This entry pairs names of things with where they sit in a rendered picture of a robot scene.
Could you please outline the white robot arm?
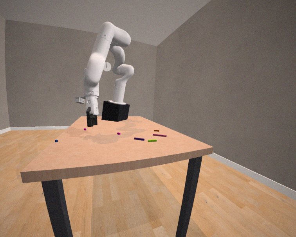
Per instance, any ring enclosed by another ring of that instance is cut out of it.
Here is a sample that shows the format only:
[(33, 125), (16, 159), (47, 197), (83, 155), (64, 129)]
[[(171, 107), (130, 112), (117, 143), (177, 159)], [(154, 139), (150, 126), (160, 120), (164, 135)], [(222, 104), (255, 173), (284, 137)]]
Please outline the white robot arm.
[(113, 97), (109, 102), (123, 103), (126, 82), (134, 74), (134, 68), (131, 65), (123, 64), (125, 53), (121, 47), (127, 47), (130, 42), (130, 35), (126, 31), (110, 22), (101, 25), (87, 68), (83, 70), (84, 97), (75, 97), (74, 102), (84, 104), (85, 97), (99, 97), (99, 81), (110, 50), (115, 59), (112, 71), (114, 74), (123, 75), (123, 77), (115, 80)]

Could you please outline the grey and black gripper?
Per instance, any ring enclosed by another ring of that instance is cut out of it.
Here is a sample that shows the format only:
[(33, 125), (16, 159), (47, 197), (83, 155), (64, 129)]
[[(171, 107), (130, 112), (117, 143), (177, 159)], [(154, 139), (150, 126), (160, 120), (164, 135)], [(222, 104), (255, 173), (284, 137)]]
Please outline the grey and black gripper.
[[(97, 125), (98, 112), (98, 97), (85, 97), (86, 99), (86, 114), (87, 114), (87, 126), (93, 127)], [(90, 101), (90, 102), (89, 102)]]

